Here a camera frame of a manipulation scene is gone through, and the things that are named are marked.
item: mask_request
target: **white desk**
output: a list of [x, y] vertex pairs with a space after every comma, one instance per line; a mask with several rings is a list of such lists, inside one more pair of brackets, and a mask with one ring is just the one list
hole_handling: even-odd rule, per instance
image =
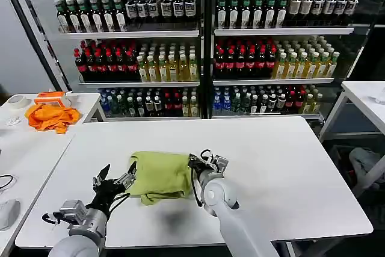
[[[90, 202], [91, 179], [111, 163], [118, 178], [137, 150], [194, 153], [230, 160], [225, 172], [241, 206], [270, 240], [368, 234], [373, 228], [302, 117], [87, 123], [77, 131], [16, 238], [22, 248], [52, 247], [67, 226], [44, 223], [65, 200]], [[144, 206], [129, 198], [112, 214], [107, 248], [224, 243], [218, 220], [189, 200]]]
[[[24, 96], [33, 100], [36, 94]], [[0, 231], [1, 256], [9, 254], [18, 231], [70, 143], [75, 128], [89, 121], [100, 106], [100, 95], [97, 93], [69, 94], [69, 98], [73, 107], [81, 113], [81, 119], [70, 125], [64, 135], [58, 135], [52, 130], [39, 132], [30, 127], [24, 114], [32, 103], [19, 110], [10, 109], [7, 103], [0, 107], [0, 175], [9, 174], [16, 178], [9, 187], [0, 190], [0, 202], [10, 199], [20, 202], [20, 214], [14, 225], [6, 231]], [[21, 122], [7, 126], [7, 120], [13, 116], [19, 116]], [[0, 179], [0, 185], [7, 181], [5, 178]]]

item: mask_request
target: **black cable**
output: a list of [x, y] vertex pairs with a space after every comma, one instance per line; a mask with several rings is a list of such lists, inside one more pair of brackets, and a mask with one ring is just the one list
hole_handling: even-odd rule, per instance
[[0, 176], [0, 178], [5, 178], [5, 177], [9, 177], [11, 179], [8, 181], [8, 183], [6, 183], [5, 185], [1, 186], [0, 190], [4, 189], [6, 186], [8, 186], [13, 181], [13, 176], [12, 175], [1, 175]]

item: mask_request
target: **bottle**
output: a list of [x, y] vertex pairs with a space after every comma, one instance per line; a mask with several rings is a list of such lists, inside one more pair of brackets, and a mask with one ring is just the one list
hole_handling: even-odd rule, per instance
[[309, 114], [310, 108], [313, 104], [313, 95], [311, 93], [308, 93], [306, 96], [306, 101], [302, 104], [300, 110], [298, 111], [299, 114]]
[[186, 96], [182, 97], [182, 113], [184, 117], [189, 116], [188, 101]]
[[299, 94], [297, 95], [295, 102], [294, 102], [294, 110], [298, 112], [300, 108], [302, 107], [303, 101], [305, 98], [305, 91], [301, 90], [299, 91]]
[[238, 20], [238, 0], [231, 0], [229, 11], [229, 28], [234, 29]]
[[281, 28], [283, 25], [283, 22], [285, 21], [286, 16], [286, 10], [287, 8], [288, 0], [280, 0], [280, 5], [277, 8], [276, 15], [276, 28]]
[[323, 52], [321, 60], [317, 62], [315, 71], [313, 74], [314, 78], [323, 78], [324, 77], [324, 72], [328, 64], [328, 58], [329, 58], [329, 53], [328, 52]]
[[266, 109], [267, 109], [267, 104], [268, 104], [268, 95], [264, 94], [262, 96], [262, 100], [260, 102], [260, 107], [259, 107], [259, 114], [264, 114]]
[[152, 23], [159, 22], [159, 7], [156, 0], [149, 0], [147, 3], [147, 9], [149, 11], [150, 21]]
[[115, 17], [112, 12], [112, 9], [109, 6], [109, 0], [102, 0], [102, 3], [103, 3], [103, 16], [107, 25], [107, 30], [109, 32], [114, 32], [115, 31], [114, 24], [117, 21], [115, 21]]
[[189, 55], [190, 81], [198, 81], [198, 70], [195, 54]]
[[70, 32], [70, 18], [69, 15], [64, 11], [63, 8], [63, 1], [62, 0], [55, 0], [54, 4], [57, 9], [57, 18], [59, 20], [59, 30], [60, 33], [69, 33]]
[[250, 0], [243, 0], [241, 12], [241, 28], [243, 29], [248, 27], [248, 21], [250, 19]]
[[274, 6], [276, 0], [269, 0], [266, 6], [265, 28], [273, 27], [274, 13], [276, 12]]
[[185, 16], [185, 4], [183, 0], [174, 0], [174, 15], [177, 22], [181, 22]]
[[255, 0], [255, 6], [251, 14], [253, 18], [253, 28], [259, 28], [261, 26], [262, 17], [262, 2], [263, 0]]
[[282, 52], [280, 54], [280, 59], [277, 62], [273, 71], [274, 79], [282, 79], [283, 71], [285, 69], [285, 59], [286, 59], [286, 53]]
[[72, 23], [72, 27], [76, 33], [82, 32], [82, 26], [79, 20], [79, 13], [76, 11], [75, 3], [73, 0], [66, 0], [67, 7], [69, 9], [69, 17]]
[[217, 7], [218, 29], [224, 29], [226, 23], [226, 0], [219, 0]]
[[287, 61], [285, 64], [285, 69], [283, 71], [282, 78], [284, 78], [284, 79], [293, 78], [293, 73], [295, 70], [296, 61], [297, 61], [297, 53], [293, 52], [289, 56], [289, 61]]
[[143, 61], [143, 56], [139, 55], [137, 57], [137, 60], [138, 60], [138, 68], [139, 68], [141, 82], [149, 82], [150, 76], [146, 67], [146, 63]]
[[317, 93], [316, 100], [314, 100], [312, 106], [310, 107], [309, 114], [319, 114], [322, 97], [323, 97], [322, 93]]
[[176, 82], [178, 81], [177, 78], [177, 64], [175, 62], [175, 56], [174, 55], [169, 55], [168, 56], [168, 63], [169, 63], [169, 72], [170, 72], [170, 81], [171, 82]]
[[331, 76], [333, 75], [334, 70], [336, 69], [336, 66], [337, 66], [338, 57], [339, 57], [339, 52], [335, 51], [331, 57], [330, 62], [327, 65], [327, 68], [325, 69], [326, 78], [331, 78]]
[[186, 0], [185, 9], [187, 21], [194, 21], [197, 10], [195, 0]]
[[137, 2], [138, 16], [141, 23], [145, 23], [149, 16], [149, 9], [146, 0], [138, 0]]

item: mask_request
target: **yellow-green towel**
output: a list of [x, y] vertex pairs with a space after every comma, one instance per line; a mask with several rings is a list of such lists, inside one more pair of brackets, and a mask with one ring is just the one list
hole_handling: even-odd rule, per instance
[[191, 171], [188, 155], [160, 152], [135, 152], [129, 165], [137, 161], [137, 180], [127, 190], [141, 196], [142, 204], [153, 205], [161, 199], [177, 199], [189, 195]]

